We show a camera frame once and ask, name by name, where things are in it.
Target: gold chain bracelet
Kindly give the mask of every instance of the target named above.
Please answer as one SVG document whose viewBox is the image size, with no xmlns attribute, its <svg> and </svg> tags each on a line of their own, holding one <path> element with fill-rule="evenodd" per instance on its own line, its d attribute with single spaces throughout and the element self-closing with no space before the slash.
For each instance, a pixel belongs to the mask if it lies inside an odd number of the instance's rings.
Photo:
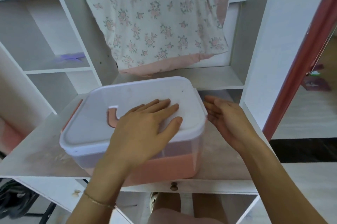
<svg viewBox="0 0 337 224">
<path fill-rule="evenodd" d="M 114 209 L 115 206 L 114 205 L 111 205 L 111 204 L 104 204 L 104 203 L 100 203 L 100 202 L 97 202 L 96 200 L 94 200 L 91 196 L 89 196 L 87 194 L 86 191 L 83 191 L 83 195 L 85 195 L 87 198 L 89 198 L 91 200 L 91 202 L 97 204 L 97 205 L 100 205 L 100 206 L 103 206 L 103 207 L 107 207 L 107 208 L 111 208 L 111 209 Z"/>
</svg>

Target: person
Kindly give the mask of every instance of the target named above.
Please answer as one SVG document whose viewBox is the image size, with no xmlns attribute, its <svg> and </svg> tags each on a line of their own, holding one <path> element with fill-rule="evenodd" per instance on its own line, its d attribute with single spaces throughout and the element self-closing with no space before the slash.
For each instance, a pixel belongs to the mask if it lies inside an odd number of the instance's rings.
<svg viewBox="0 0 337 224">
<path fill-rule="evenodd" d="M 160 123 L 179 106 L 158 99 L 128 111 L 120 118 L 109 147 L 67 223 L 108 223 L 128 173 L 159 153 L 178 132 L 175 117 L 163 132 Z M 238 104 L 206 96 L 208 120 L 246 164 L 271 222 L 326 223 L 288 176 L 274 153 L 257 135 Z M 180 213 L 179 193 L 159 193 L 149 223 L 227 223 L 217 195 L 193 194 L 194 217 Z"/>
</svg>

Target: drawer front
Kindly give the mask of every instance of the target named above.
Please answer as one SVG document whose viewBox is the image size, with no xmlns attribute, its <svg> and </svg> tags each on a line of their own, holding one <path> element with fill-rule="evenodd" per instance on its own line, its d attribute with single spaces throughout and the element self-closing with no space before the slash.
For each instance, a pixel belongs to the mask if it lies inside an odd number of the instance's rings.
<svg viewBox="0 0 337 224">
<path fill-rule="evenodd" d="M 130 192 L 181 192 L 181 193 L 217 193 L 251 194 L 258 192 L 252 180 L 198 180 L 180 179 L 121 188 Z"/>
<path fill-rule="evenodd" d="M 85 189 L 83 184 L 67 177 L 19 177 L 15 180 L 70 212 Z"/>
</svg>

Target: white lid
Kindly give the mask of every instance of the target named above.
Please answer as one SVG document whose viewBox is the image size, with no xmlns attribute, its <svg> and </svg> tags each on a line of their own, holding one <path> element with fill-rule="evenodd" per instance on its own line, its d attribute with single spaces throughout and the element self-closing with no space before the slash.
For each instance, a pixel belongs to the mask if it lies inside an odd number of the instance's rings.
<svg viewBox="0 0 337 224">
<path fill-rule="evenodd" d="M 179 104 L 179 110 L 163 124 L 166 128 L 174 117 L 183 117 L 179 132 L 170 142 L 191 140 L 204 131 L 207 112 L 191 82 L 184 77 L 166 77 L 103 86 L 91 91 L 62 132 L 61 147 L 73 156 L 105 152 L 115 130 L 107 123 L 108 109 L 117 108 L 119 119 L 131 108 L 156 98 L 169 98 L 172 105 Z"/>
</svg>

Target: transparent plastic container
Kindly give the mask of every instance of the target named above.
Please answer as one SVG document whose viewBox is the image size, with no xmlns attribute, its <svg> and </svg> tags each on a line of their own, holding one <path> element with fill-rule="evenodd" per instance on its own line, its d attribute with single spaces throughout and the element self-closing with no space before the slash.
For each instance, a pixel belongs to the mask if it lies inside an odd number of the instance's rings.
<svg viewBox="0 0 337 224">
<path fill-rule="evenodd" d="M 108 110 L 115 109 L 119 119 L 131 108 L 156 98 L 170 98 L 171 104 L 179 104 L 179 110 L 164 122 L 163 128 L 176 116 L 183 117 L 183 123 L 164 150 L 133 170 L 124 186 L 194 176 L 199 168 L 207 112 L 199 94 L 184 77 L 103 86 L 91 91 L 62 132 L 61 147 L 91 175 L 115 130 Z"/>
</svg>

